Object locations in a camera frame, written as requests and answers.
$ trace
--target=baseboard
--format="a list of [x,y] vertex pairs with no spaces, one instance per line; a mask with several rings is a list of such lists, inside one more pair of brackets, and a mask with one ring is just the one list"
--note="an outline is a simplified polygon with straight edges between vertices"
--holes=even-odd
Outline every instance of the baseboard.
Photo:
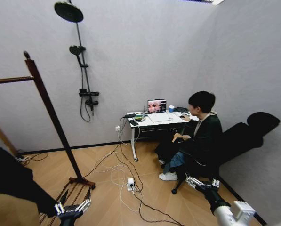
[[[243,200],[242,197],[240,197],[239,194],[237,194],[236,191],[232,187],[230,187],[226,181],[224,181],[223,178],[220,177],[219,179],[221,183],[231,192],[231,194],[233,194],[237,198],[238,201],[245,202],[245,200]],[[255,213],[254,217],[262,226],[267,225],[267,223],[264,221],[264,219],[261,218],[260,215],[258,215],[258,213]]]
[[[81,146],[72,146],[70,147],[73,149],[79,149],[79,148],[86,148],[86,147],[99,147],[99,146],[105,146],[105,145],[117,145],[121,142],[110,142],[110,143],[102,143],[102,144],[95,144],[95,145],[81,145]],[[47,150],[39,150],[39,151],[31,151],[31,152],[18,152],[18,154],[38,154],[38,153],[47,153],[47,152],[58,152],[58,151],[64,151],[65,149],[62,148],[55,148],[55,149],[47,149]]]

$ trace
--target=laptop screen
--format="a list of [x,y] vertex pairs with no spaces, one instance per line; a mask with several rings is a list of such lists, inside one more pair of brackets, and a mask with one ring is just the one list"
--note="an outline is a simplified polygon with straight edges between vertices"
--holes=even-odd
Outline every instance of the laptop screen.
[[148,114],[165,112],[167,108],[167,100],[148,100]]

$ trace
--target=desk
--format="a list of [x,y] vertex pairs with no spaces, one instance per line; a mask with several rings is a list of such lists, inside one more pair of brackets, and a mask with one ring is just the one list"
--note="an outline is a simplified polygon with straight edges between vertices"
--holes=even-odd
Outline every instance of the desk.
[[[127,114],[138,114],[138,113],[140,112],[127,112]],[[199,120],[196,116],[192,116],[189,112],[188,114],[190,115],[190,118],[192,120],[195,121]],[[181,119],[180,115],[182,114],[179,112],[174,112],[173,114],[170,115],[173,118],[173,120],[159,121],[159,122],[153,122],[148,116],[146,116],[144,121],[137,122],[138,126],[133,126],[130,123],[130,127],[132,129],[131,147],[132,147],[134,161],[138,161],[135,151],[135,128],[139,128],[139,133],[184,128],[184,124],[187,123],[187,121]]]

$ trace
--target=laptop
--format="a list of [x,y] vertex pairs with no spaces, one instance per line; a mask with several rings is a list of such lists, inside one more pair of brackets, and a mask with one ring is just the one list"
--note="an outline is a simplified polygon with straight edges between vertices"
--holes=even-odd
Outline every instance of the laptop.
[[172,116],[166,113],[166,108],[166,99],[148,100],[148,117],[152,122],[173,120]]

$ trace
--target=jeans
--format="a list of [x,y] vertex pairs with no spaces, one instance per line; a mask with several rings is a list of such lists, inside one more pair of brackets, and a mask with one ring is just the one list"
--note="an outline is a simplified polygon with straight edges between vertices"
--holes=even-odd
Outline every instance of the jeans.
[[177,152],[169,163],[166,163],[163,168],[163,173],[166,174],[169,172],[169,169],[172,167],[177,167],[185,164],[185,156],[182,152]]

